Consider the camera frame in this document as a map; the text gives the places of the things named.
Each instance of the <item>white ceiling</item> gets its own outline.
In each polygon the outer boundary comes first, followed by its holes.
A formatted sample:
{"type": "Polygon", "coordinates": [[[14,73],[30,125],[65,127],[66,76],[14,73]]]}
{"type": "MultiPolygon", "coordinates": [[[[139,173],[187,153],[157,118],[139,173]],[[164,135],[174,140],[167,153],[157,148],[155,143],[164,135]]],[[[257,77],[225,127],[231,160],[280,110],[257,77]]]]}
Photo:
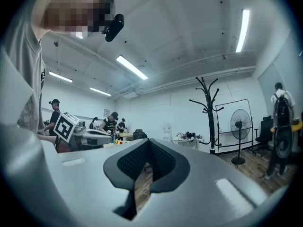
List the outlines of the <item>white ceiling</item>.
{"type": "Polygon", "coordinates": [[[107,43],[101,34],[80,39],[53,32],[42,39],[49,70],[73,79],[75,87],[94,87],[113,98],[126,88],[144,93],[198,75],[252,73],[275,23],[271,0],[115,1],[125,27],[114,41],[107,43]],[[243,9],[250,10],[250,24],[242,52],[235,53],[243,9]],[[119,55],[148,79],[118,63],[119,55]]]}

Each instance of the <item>coat rack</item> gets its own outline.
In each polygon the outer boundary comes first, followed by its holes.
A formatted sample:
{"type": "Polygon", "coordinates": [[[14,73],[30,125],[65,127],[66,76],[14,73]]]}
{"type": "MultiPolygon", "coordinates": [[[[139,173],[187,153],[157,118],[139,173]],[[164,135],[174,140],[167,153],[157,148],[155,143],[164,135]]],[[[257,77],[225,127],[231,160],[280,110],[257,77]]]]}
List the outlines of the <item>coat rack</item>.
{"type": "Polygon", "coordinates": [[[190,100],[190,102],[194,102],[196,104],[201,104],[204,106],[204,109],[203,109],[203,113],[207,114],[208,113],[208,120],[209,120],[209,134],[210,134],[210,140],[208,143],[204,143],[204,142],[201,142],[199,141],[200,144],[204,144],[204,145],[208,145],[211,143],[211,148],[210,148],[210,153],[211,154],[215,154],[215,148],[214,146],[221,146],[221,144],[216,144],[216,142],[218,141],[218,139],[214,140],[214,116],[213,116],[213,111],[220,111],[222,110],[224,107],[222,108],[219,108],[218,110],[215,110],[214,107],[213,107],[213,103],[215,101],[215,98],[217,96],[217,93],[219,92],[219,89],[217,88],[217,91],[213,97],[213,99],[211,98],[210,96],[210,87],[218,80],[218,78],[216,78],[215,81],[212,82],[212,84],[209,86],[209,88],[207,89],[207,86],[205,84],[205,80],[204,78],[202,77],[202,81],[200,81],[200,79],[198,77],[196,77],[196,79],[201,83],[202,87],[203,88],[196,88],[196,90],[202,90],[205,94],[205,97],[206,97],[206,102],[207,102],[207,106],[203,103],[200,103],[200,102],[196,102],[196,101],[193,101],[193,100],[190,100]]]}

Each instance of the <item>white shoe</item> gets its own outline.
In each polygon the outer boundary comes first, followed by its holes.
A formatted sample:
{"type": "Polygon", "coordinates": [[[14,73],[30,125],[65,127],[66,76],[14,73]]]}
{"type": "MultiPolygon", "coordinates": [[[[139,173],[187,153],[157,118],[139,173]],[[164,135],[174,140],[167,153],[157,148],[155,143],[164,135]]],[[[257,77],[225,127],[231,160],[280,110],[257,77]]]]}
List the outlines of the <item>white shoe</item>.
{"type": "Polygon", "coordinates": [[[285,169],[284,169],[284,171],[283,171],[283,173],[282,174],[280,174],[280,173],[278,173],[278,176],[282,176],[282,175],[284,175],[284,173],[287,171],[287,166],[285,167],[285,169]]]}
{"type": "Polygon", "coordinates": [[[272,175],[267,175],[267,173],[265,174],[265,176],[264,176],[264,178],[265,178],[265,180],[269,180],[271,177],[273,177],[274,176],[274,174],[275,173],[273,173],[272,175]]]}

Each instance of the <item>fan base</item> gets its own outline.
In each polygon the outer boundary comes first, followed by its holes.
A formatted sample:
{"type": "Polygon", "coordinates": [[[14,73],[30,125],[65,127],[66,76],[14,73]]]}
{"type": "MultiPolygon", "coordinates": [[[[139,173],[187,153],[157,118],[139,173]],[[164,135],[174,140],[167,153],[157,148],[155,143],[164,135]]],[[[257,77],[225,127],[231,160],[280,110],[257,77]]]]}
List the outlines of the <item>fan base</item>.
{"type": "Polygon", "coordinates": [[[234,157],[232,159],[232,163],[235,164],[235,165],[241,165],[245,162],[245,159],[240,157],[240,158],[237,158],[237,157],[234,157]]]}

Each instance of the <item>person wearing gray t-shirt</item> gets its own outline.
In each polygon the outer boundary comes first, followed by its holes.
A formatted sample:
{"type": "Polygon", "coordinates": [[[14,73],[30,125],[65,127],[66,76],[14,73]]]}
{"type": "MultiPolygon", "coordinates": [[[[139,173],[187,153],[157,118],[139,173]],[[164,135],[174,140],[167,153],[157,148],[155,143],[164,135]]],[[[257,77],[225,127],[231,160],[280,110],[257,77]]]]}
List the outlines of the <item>person wearing gray t-shirt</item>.
{"type": "MultiPolygon", "coordinates": [[[[12,63],[33,89],[18,125],[37,133],[38,138],[55,144],[56,136],[45,136],[41,113],[42,88],[46,67],[41,55],[41,38],[48,32],[100,32],[114,12],[108,0],[26,0],[12,18],[2,39],[12,63]]],[[[57,152],[68,152],[63,141],[57,152]]]]}

